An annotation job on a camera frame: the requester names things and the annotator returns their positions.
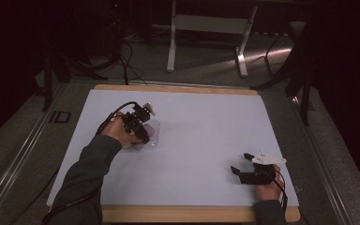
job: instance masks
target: gray floor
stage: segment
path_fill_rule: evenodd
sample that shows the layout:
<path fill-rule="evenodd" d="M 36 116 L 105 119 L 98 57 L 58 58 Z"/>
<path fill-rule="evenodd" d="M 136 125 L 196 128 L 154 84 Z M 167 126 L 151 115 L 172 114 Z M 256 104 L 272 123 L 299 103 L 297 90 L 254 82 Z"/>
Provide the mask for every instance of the gray floor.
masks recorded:
<path fill-rule="evenodd" d="M 130 65 L 137 76 L 149 85 L 197 85 L 227 88 L 248 88 L 270 79 L 261 56 L 272 37 L 254 34 L 247 44 L 249 76 L 238 75 L 234 61 L 237 37 L 221 41 L 202 38 L 190 40 L 193 34 L 180 34 L 177 44 L 175 71 L 166 71 L 169 50 L 167 33 L 157 31 L 152 43 L 142 37 L 127 38 L 132 47 Z M 286 59 L 292 43 L 282 37 L 270 53 L 270 64 L 277 70 Z M 123 55 L 130 56 L 124 45 Z M 105 83 L 121 84 L 121 65 L 100 71 L 110 79 Z M 131 69 L 131 83 L 142 82 Z M 42 97 L 30 97 L 0 129 L 0 179 L 18 153 L 24 153 L 22 169 L 10 180 L 12 185 L 0 197 L 0 224 L 10 224 L 48 183 L 66 153 L 67 146 L 81 114 L 88 91 L 98 81 L 80 74 L 68 84 L 55 83 L 56 101 L 47 112 L 41 112 Z M 313 89 L 308 119 L 302 125 L 297 104 L 285 97 L 287 81 L 261 92 L 282 154 L 295 184 L 300 209 L 310 224 L 360 224 L 360 174 L 330 116 Z M 71 113 L 68 123 L 54 123 L 53 112 Z M 46 206 L 50 186 L 16 224 L 39 224 L 49 210 Z M 307 224 L 303 219 L 294 224 Z"/>

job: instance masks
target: table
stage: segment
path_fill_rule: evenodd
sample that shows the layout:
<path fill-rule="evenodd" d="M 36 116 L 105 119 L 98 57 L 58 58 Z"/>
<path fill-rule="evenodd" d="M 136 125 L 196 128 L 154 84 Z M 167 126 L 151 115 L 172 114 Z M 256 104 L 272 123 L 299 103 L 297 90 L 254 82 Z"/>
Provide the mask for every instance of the table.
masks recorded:
<path fill-rule="evenodd" d="M 167 70 L 169 72 L 174 71 L 174 61 L 176 54 L 176 29 L 220 32 L 228 34 L 241 34 L 243 36 L 240 46 L 235 49 L 235 53 L 237 55 L 235 59 L 237 61 L 240 75 L 242 77 L 246 77 L 248 75 L 248 71 L 245 64 L 244 50 L 248 42 L 248 37 L 254 18 L 256 16 L 257 9 L 257 4 L 254 4 L 247 20 L 183 15 L 176 14 L 176 0 L 172 0 L 171 46 L 169 49 Z"/>
<path fill-rule="evenodd" d="M 126 90 L 133 92 L 167 92 L 220 95 L 257 96 L 255 91 L 213 88 L 182 87 L 145 87 L 98 85 L 97 90 Z M 254 220 L 253 209 L 249 206 L 230 205 L 107 205 L 102 201 L 103 219 L 105 222 L 247 222 Z M 289 206 L 286 213 L 288 221 L 297 221 L 300 214 L 297 206 Z"/>

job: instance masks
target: metal rail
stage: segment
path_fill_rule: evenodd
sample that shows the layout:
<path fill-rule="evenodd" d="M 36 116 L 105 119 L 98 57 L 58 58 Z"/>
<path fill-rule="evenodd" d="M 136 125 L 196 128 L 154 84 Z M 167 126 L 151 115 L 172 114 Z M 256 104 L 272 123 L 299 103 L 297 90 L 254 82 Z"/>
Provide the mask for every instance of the metal rail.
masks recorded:
<path fill-rule="evenodd" d="M 336 188 L 336 185 L 332 179 L 332 175 L 330 174 L 328 170 L 328 166 L 323 158 L 322 149 L 318 146 L 317 142 L 315 141 L 314 134 L 312 133 L 309 126 L 305 126 L 300 117 L 299 104 L 297 102 L 297 99 L 296 102 L 293 102 L 293 100 L 290 99 L 290 102 L 292 105 L 291 108 L 294 113 L 294 116 L 299 120 L 298 124 L 301 130 L 305 132 L 305 136 L 307 137 L 308 144 L 310 145 L 310 148 L 312 150 L 314 165 L 317 169 L 318 175 L 322 180 L 323 188 L 325 189 L 328 199 L 332 204 L 338 222 L 344 225 L 352 225 L 353 222 L 350 218 L 350 215 L 347 212 L 347 209 L 343 201 L 341 200 L 340 195 L 338 194 L 338 189 Z"/>
<path fill-rule="evenodd" d="M 18 175 L 20 174 L 20 171 L 22 170 L 23 165 L 28 159 L 28 156 L 33 151 L 40 134 L 42 133 L 45 125 L 48 123 L 49 117 L 53 112 L 54 104 L 56 103 L 57 99 L 60 98 L 67 86 L 68 85 L 66 83 L 57 84 L 57 91 L 54 94 L 51 106 L 46 112 L 42 112 L 36 124 L 26 138 L 25 142 L 22 144 L 22 147 L 17 153 L 16 157 L 12 160 L 12 162 L 2 175 L 0 179 L 0 205 L 8 195 L 8 192 L 10 191 Z"/>

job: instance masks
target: chair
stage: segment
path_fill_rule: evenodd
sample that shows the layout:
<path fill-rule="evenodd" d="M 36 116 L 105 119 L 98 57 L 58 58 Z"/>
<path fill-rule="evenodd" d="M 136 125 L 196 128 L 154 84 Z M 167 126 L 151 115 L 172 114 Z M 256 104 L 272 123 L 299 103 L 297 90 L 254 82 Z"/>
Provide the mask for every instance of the chair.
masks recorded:
<path fill-rule="evenodd" d="M 273 79 L 257 86 L 250 86 L 249 89 L 263 90 L 285 79 L 291 78 L 285 92 L 287 96 L 295 97 L 303 87 L 300 116 L 303 122 L 308 125 L 308 99 L 314 68 L 314 56 L 311 52 L 310 46 L 308 46 L 310 38 L 308 38 L 308 32 L 306 31 L 308 29 L 306 29 L 306 27 L 307 24 L 305 22 L 289 22 L 286 24 L 286 32 L 294 42 L 291 53 L 283 66 L 278 70 L 278 72 L 276 72 Z M 270 48 L 266 52 L 266 56 L 268 56 L 270 50 L 276 44 L 279 37 L 280 36 L 278 36 L 271 44 Z"/>
<path fill-rule="evenodd" d="M 284 28 L 282 31 L 276 36 L 273 43 L 268 47 L 267 52 L 265 52 L 264 56 L 264 62 L 267 66 L 268 73 L 270 76 L 276 76 L 279 71 L 276 72 L 276 74 L 273 74 L 270 63 L 268 62 L 268 54 L 270 51 L 274 48 L 278 40 L 284 35 L 287 34 L 289 38 L 293 41 L 293 43 L 296 43 L 297 39 L 299 39 L 300 35 L 302 34 L 302 31 L 306 25 L 306 22 L 286 22 Z"/>

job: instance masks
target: wooden table edge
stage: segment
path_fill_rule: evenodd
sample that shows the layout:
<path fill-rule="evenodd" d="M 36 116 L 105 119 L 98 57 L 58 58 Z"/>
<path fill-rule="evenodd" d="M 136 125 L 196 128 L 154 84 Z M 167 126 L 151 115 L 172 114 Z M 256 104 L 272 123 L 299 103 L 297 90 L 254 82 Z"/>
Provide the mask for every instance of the wooden table edge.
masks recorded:
<path fill-rule="evenodd" d="M 117 91 L 224 94 L 224 95 L 258 95 L 257 91 L 255 91 L 255 90 L 216 88 L 216 87 L 139 86 L 139 85 L 98 84 L 95 86 L 94 89 L 95 90 L 117 90 Z"/>
<path fill-rule="evenodd" d="M 98 84 L 95 90 L 174 92 L 223 95 L 259 95 L 254 90 L 214 87 L 139 86 Z M 104 222 L 251 222 L 255 221 L 253 207 L 240 206 L 154 206 L 102 205 Z M 300 219 L 297 206 L 288 207 L 288 222 Z"/>
<path fill-rule="evenodd" d="M 169 205 L 102 205 L 104 222 L 252 222 L 253 207 L 247 206 L 169 206 Z M 288 222 L 300 219 L 297 206 L 287 208 Z"/>

